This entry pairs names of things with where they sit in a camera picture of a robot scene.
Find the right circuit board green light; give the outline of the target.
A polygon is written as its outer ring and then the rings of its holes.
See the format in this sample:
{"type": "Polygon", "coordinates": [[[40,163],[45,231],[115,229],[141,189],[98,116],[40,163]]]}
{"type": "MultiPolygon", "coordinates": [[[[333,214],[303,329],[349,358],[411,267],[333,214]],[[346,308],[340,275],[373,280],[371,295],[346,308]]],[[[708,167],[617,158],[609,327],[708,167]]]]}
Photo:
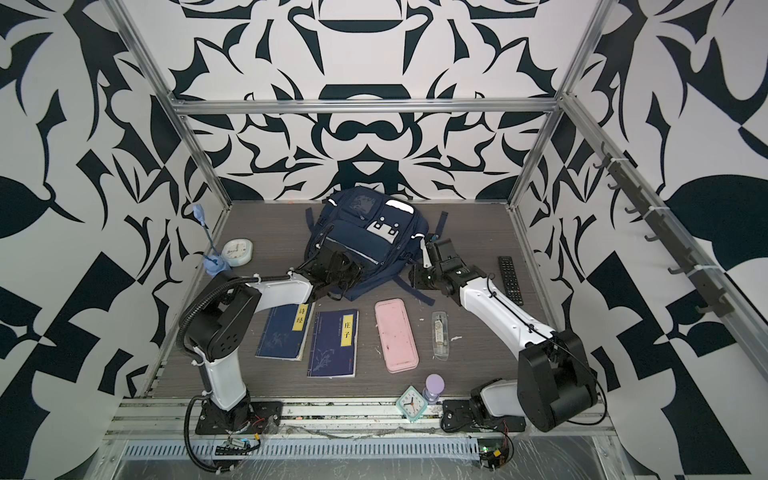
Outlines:
{"type": "Polygon", "coordinates": [[[495,471],[506,465],[514,456],[514,444],[508,436],[478,440],[479,466],[495,471]]]}

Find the navy blue student backpack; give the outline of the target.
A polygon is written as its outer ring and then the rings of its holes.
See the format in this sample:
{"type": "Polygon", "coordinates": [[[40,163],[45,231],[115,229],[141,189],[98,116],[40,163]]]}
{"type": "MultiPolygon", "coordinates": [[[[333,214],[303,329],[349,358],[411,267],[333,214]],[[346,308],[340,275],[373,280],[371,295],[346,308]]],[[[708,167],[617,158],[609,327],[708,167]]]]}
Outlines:
{"type": "Polygon", "coordinates": [[[422,259],[422,240],[441,238],[447,217],[443,211],[431,229],[424,215],[408,202],[363,186],[342,190],[325,199],[319,217],[312,209],[305,210],[310,238],[304,262],[323,246],[345,247],[363,265],[363,274],[343,298],[353,301],[393,281],[432,306],[435,300],[412,287],[400,273],[422,259]]]}

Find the purple lidded small bottle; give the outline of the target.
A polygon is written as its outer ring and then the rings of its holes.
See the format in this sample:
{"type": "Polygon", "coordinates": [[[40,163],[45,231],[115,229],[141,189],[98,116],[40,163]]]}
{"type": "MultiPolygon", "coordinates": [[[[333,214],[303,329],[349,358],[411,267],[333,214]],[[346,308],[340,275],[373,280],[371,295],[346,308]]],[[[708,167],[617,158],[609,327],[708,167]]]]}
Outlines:
{"type": "Polygon", "coordinates": [[[436,404],[444,392],[445,381],[439,374],[433,373],[426,377],[422,396],[429,404],[436,404]]]}

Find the wall mounted hook rail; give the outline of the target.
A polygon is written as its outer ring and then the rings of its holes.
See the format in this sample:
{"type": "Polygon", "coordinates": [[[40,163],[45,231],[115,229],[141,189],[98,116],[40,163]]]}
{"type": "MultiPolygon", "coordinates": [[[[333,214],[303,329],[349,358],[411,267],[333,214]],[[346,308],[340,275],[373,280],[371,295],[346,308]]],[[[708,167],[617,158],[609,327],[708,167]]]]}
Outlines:
{"type": "Polygon", "coordinates": [[[685,275],[704,300],[705,306],[697,311],[713,313],[720,318],[734,313],[736,304],[722,269],[697,246],[693,236],[652,190],[631,160],[616,156],[606,148],[605,142],[600,144],[600,152],[601,160],[594,167],[612,179],[607,185],[613,192],[610,215],[615,215],[618,197],[626,197],[630,205],[624,212],[635,221],[643,221],[652,231],[644,239],[661,243],[674,260],[675,265],[667,269],[668,273],[685,275]]]}

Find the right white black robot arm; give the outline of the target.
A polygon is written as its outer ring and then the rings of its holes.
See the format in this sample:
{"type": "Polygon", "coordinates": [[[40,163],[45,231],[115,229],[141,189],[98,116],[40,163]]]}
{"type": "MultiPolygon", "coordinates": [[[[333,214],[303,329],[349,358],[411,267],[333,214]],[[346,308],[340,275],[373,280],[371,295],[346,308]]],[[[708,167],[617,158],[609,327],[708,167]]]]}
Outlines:
{"type": "Polygon", "coordinates": [[[509,417],[525,419],[548,432],[608,403],[605,389],[589,366],[581,338],[571,329],[555,330],[536,320],[509,299],[492,277],[469,265],[452,241],[420,241],[421,261],[413,280],[421,288],[439,290],[480,319],[517,361],[517,378],[489,381],[470,393],[469,422],[492,429],[509,417]]]}

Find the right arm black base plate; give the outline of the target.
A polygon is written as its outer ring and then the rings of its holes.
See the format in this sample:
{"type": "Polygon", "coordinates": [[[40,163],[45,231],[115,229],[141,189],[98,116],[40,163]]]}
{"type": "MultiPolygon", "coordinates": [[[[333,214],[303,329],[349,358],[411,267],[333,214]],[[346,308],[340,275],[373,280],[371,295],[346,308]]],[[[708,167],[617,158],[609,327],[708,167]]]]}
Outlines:
{"type": "Polygon", "coordinates": [[[521,416],[485,418],[474,413],[470,400],[444,400],[440,429],[445,433],[520,433],[526,430],[526,419],[521,416]]]}

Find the small green alarm clock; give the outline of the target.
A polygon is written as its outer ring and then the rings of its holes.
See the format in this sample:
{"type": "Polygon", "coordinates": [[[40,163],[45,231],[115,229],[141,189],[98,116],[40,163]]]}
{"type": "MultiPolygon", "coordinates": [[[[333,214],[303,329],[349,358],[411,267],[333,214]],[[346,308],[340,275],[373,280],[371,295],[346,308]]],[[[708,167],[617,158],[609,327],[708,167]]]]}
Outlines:
{"type": "Polygon", "coordinates": [[[413,386],[409,386],[395,402],[399,412],[411,423],[422,418],[429,403],[413,386]]]}

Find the light blue round wall clock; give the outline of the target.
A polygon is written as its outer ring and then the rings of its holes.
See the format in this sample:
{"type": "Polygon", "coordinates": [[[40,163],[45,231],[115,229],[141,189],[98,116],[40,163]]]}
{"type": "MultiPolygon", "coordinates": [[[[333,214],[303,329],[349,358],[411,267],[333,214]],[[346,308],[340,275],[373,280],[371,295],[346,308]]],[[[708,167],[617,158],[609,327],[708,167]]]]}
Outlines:
{"type": "Polygon", "coordinates": [[[231,268],[248,264],[253,258],[254,245],[249,239],[232,239],[221,249],[224,260],[231,268]]]}

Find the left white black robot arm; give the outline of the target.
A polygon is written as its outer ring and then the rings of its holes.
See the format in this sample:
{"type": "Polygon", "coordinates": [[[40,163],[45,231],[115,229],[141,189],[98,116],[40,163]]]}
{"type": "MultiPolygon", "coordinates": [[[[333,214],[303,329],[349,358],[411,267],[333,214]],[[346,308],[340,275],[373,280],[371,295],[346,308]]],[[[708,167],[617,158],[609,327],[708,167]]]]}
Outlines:
{"type": "Polygon", "coordinates": [[[206,431],[240,433],[263,422],[239,362],[239,347],[254,315],[292,304],[309,304],[360,283],[363,264],[344,249],[322,247],[296,269],[276,276],[216,274],[181,314],[176,347],[198,368],[204,391],[206,431]]]}

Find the black tv remote control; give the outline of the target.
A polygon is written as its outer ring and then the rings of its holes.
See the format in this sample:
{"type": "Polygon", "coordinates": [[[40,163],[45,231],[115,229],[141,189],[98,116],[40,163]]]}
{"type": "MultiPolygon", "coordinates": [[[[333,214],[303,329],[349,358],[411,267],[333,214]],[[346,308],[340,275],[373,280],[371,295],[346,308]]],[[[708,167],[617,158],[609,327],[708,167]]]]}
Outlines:
{"type": "Polygon", "coordinates": [[[505,295],[516,305],[523,306],[524,299],[512,257],[499,256],[498,265],[505,295]]]}

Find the clear plastic ruler case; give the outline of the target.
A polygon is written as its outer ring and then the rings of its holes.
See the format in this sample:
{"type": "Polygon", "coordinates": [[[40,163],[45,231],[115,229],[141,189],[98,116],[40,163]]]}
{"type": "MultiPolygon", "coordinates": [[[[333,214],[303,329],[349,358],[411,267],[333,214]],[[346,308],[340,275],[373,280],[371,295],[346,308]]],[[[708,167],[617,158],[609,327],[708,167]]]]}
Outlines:
{"type": "Polygon", "coordinates": [[[437,360],[447,361],[450,353],[448,315],[444,311],[432,313],[433,356],[437,360]]]}

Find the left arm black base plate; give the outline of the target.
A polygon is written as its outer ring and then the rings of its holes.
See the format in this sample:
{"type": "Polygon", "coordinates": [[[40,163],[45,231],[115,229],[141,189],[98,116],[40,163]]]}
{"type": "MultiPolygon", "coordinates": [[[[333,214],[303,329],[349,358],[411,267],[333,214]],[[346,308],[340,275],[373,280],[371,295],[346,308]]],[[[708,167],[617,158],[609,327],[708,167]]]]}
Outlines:
{"type": "Polygon", "coordinates": [[[284,404],[280,401],[241,401],[225,411],[215,403],[204,401],[195,426],[196,435],[262,434],[277,428],[284,404]]]}

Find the blue book yellow label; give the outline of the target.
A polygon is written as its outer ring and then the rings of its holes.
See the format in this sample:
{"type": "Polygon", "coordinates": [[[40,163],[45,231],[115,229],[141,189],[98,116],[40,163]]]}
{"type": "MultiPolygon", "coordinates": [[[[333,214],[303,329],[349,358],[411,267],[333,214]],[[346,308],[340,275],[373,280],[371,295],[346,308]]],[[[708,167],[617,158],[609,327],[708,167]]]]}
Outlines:
{"type": "Polygon", "coordinates": [[[272,308],[255,356],[272,360],[301,360],[313,309],[313,304],[289,304],[272,308]]]}
{"type": "Polygon", "coordinates": [[[308,378],[354,377],[359,311],[318,312],[312,335],[308,378]]]}

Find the pink pencil case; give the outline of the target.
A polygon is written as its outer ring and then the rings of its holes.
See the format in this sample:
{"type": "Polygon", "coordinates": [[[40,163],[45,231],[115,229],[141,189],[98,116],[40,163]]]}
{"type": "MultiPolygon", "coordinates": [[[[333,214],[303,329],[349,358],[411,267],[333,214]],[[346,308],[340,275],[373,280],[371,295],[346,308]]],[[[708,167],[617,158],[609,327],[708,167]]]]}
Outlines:
{"type": "Polygon", "coordinates": [[[379,301],[374,305],[374,314],[388,372],[416,369],[419,356],[403,300],[379,301]]]}

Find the left small circuit board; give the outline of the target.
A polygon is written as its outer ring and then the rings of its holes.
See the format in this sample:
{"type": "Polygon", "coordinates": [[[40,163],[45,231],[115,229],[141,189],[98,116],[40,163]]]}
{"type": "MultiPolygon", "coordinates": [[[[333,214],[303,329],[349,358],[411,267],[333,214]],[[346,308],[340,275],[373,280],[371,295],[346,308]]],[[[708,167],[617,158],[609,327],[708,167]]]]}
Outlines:
{"type": "Polygon", "coordinates": [[[248,456],[259,450],[261,444],[261,438],[258,435],[251,440],[247,438],[229,438],[222,445],[215,447],[214,455],[216,457],[248,456]]]}

